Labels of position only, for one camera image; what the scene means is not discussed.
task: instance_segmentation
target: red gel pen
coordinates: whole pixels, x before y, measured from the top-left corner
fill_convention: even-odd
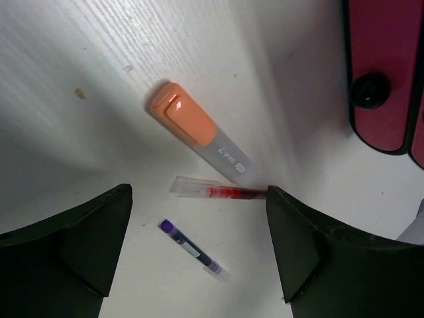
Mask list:
[[[266,199],[265,189],[229,187],[220,182],[177,177],[171,190],[178,197],[209,197],[215,199]]]

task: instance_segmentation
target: white wood grain surface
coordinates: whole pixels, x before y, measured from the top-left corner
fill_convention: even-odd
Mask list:
[[[0,233],[128,182],[134,207],[102,318],[291,317],[264,203],[171,196],[177,175],[223,177],[144,109],[165,81],[181,83],[270,184],[396,237],[424,174],[349,129],[339,2],[0,1]],[[164,236],[165,217],[233,281]]]

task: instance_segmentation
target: pen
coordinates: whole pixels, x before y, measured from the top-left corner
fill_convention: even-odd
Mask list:
[[[213,199],[266,199],[266,189],[244,189],[220,182],[178,176],[171,189],[177,197],[208,197]]]
[[[204,251],[191,242],[180,230],[178,230],[169,220],[164,219],[158,225],[174,242],[180,245],[186,252],[196,258],[205,267],[203,268],[212,276],[219,280],[228,282],[230,274],[224,270],[217,262],[213,261]]]
[[[258,167],[176,83],[165,85],[150,105],[152,115],[169,131],[235,184],[261,184]]]

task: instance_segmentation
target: black round button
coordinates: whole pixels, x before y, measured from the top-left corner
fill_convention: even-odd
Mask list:
[[[383,105],[390,95],[390,80],[381,73],[370,73],[356,79],[349,89],[350,102],[363,109]]]

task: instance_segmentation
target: pen cap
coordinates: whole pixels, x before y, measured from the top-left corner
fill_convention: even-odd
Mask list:
[[[153,116],[190,146],[207,146],[217,127],[205,111],[176,83],[165,85],[150,106]]]
[[[167,219],[162,220],[158,224],[158,228],[168,235],[172,234],[175,231],[175,226]]]

